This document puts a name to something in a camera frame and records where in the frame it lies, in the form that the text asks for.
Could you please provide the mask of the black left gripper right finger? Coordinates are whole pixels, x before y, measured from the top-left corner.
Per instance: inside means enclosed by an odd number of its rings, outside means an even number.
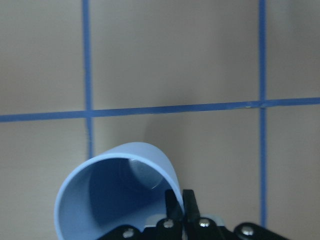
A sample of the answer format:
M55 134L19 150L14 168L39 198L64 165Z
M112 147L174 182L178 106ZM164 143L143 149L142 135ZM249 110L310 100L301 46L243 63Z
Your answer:
M185 221L187 223L194 223L201 216L194 191L184 189L182 191L182 198Z

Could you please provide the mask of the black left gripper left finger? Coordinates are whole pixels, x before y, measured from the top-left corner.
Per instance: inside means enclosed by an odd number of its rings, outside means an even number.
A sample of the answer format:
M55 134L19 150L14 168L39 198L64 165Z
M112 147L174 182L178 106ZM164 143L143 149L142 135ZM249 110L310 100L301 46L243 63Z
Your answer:
M183 210L172 189L165 191L165 208L168 219L182 222L184 218Z

